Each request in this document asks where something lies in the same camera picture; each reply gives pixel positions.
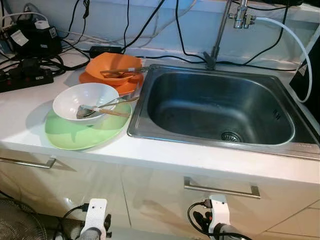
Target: fan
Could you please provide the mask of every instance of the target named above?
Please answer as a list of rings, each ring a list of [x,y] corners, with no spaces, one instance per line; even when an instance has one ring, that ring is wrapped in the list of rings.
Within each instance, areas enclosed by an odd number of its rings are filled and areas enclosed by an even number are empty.
[[[47,240],[47,233],[30,206],[0,198],[0,240]]]

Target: white wall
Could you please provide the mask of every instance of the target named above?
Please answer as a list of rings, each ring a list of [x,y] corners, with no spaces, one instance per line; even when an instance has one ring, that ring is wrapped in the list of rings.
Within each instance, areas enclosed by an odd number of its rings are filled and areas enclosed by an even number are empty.
[[[126,26],[126,0],[91,0],[90,15],[87,18],[87,26],[85,33],[92,36],[108,37],[116,39],[123,36]],[[127,36],[136,35],[146,19],[154,10],[155,5],[159,0],[132,0],[134,5],[130,6],[130,26],[127,31]],[[168,3],[159,10],[158,26],[166,23],[174,16],[175,0],[166,0]],[[21,12],[25,3],[30,2],[36,5],[40,11],[49,18],[50,24],[56,26],[57,29],[66,30],[71,20],[73,6],[75,0],[8,0],[8,3],[13,12]],[[181,8],[188,6],[192,0],[180,0]],[[224,2],[213,0],[198,0],[193,10],[180,18],[180,25],[182,35],[187,51],[190,52],[210,52],[215,42],[218,32],[220,19],[222,17],[222,8]],[[81,32],[83,28],[82,15],[84,7],[82,0],[78,5],[76,16],[72,31]],[[284,10],[277,10],[268,12],[280,18]],[[267,12],[254,12],[256,15],[266,14]],[[286,25],[289,26],[302,42],[306,45],[313,35],[318,23],[297,21],[295,16],[299,14],[299,8],[293,8],[288,14],[289,20]],[[144,32],[144,35],[150,35],[153,31],[154,20],[150,23],[149,27]],[[234,29],[233,21],[228,20],[225,32],[221,41],[219,58],[224,57],[250,57],[259,51],[272,45],[278,38],[280,29],[277,26],[270,25],[269,23],[257,22],[255,25],[250,26],[249,29]],[[141,39],[137,42],[136,46],[145,43],[146,39]],[[175,22],[168,26],[160,35],[158,35],[147,46],[148,48],[167,49],[167,50],[180,50],[181,45],[177,32]],[[274,49],[266,52],[261,56],[263,59],[273,60],[289,60],[296,61],[300,56],[301,51],[294,39],[287,35],[283,35],[279,45]]]

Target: cabinet handle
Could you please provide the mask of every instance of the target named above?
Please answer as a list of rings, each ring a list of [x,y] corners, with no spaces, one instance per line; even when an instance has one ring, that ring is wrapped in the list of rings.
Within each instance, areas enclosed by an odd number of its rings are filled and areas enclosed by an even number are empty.
[[[185,189],[214,193],[214,194],[226,194],[226,195],[234,195],[234,196],[239,196],[239,197],[261,199],[260,193],[259,193],[259,188],[257,186],[251,186],[251,193],[250,193],[250,192],[218,189],[218,188],[212,188],[212,187],[206,187],[206,186],[191,185],[190,181],[191,181],[190,177],[187,177],[187,176],[184,177],[184,188]]]
[[[40,169],[50,169],[55,164],[55,162],[56,162],[56,159],[53,156],[50,157],[46,163],[36,163],[36,162],[21,161],[16,159],[0,157],[0,163],[18,164],[18,165],[40,168]]]

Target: sink basin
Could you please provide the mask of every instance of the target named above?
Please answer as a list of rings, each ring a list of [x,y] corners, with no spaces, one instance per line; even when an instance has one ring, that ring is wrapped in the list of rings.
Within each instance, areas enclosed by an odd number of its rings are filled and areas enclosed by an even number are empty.
[[[152,65],[128,134],[320,157],[319,142],[294,101],[279,79],[268,75]]]

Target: sink drain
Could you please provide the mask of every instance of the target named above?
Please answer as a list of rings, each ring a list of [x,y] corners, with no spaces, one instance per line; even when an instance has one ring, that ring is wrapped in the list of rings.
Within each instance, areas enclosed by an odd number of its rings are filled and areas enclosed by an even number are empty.
[[[226,131],[222,133],[221,140],[227,141],[227,142],[235,142],[235,143],[242,142],[242,139],[240,138],[240,136],[231,131]]]

